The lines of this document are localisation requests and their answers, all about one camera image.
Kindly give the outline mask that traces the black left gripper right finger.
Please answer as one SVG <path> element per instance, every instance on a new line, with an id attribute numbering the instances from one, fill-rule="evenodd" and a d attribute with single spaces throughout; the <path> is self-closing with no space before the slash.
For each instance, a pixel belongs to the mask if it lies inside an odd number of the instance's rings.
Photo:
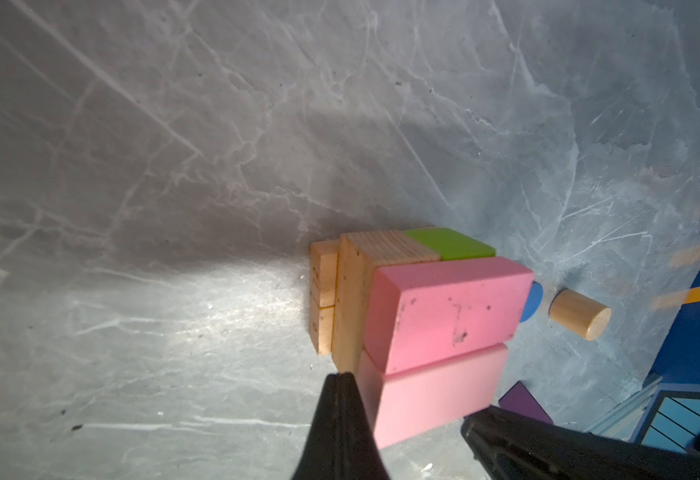
<path id="1" fill-rule="evenodd" d="M 461 434 L 492 479 L 700 479 L 700 457 L 549 425 L 494 406 Z"/>

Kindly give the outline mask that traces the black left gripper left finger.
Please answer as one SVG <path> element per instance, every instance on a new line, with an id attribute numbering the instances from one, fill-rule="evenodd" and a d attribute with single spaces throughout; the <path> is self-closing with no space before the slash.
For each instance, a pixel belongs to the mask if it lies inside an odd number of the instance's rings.
<path id="1" fill-rule="evenodd" d="M 295 479 L 387 479 L 351 373 L 326 377 Z"/>

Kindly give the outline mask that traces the pink block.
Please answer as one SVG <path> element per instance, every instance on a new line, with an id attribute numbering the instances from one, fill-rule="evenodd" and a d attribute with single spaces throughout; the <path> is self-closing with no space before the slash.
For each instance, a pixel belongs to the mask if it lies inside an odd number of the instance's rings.
<path id="1" fill-rule="evenodd" d="M 381 267 L 369 298 L 363 347 L 396 374 L 510 340 L 534 273 L 504 257 Z"/>
<path id="2" fill-rule="evenodd" d="M 389 447 L 487 408 L 507 356 L 507 346 L 498 344 L 386 375 L 362 353 L 356 381 L 377 447 Z"/>

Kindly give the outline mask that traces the long natural wood block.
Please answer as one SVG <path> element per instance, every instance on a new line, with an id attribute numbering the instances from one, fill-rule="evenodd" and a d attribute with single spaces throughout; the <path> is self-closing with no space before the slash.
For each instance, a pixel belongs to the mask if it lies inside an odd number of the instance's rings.
<path id="1" fill-rule="evenodd" d="M 340 373 L 358 369 L 375 270 L 440 259 L 439 253 L 398 230 L 340 236 L 331 351 Z"/>

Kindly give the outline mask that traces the green wood block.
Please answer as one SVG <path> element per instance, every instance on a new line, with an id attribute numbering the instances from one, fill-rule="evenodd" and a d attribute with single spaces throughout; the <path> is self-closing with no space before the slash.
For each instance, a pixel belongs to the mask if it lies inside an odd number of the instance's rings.
<path id="1" fill-rule="evenodd" d="M 403 233 L 441 256 L 442 261 L 487 258 L 496 249 L 470 236 L 444 227 L 404 230 Z"/>

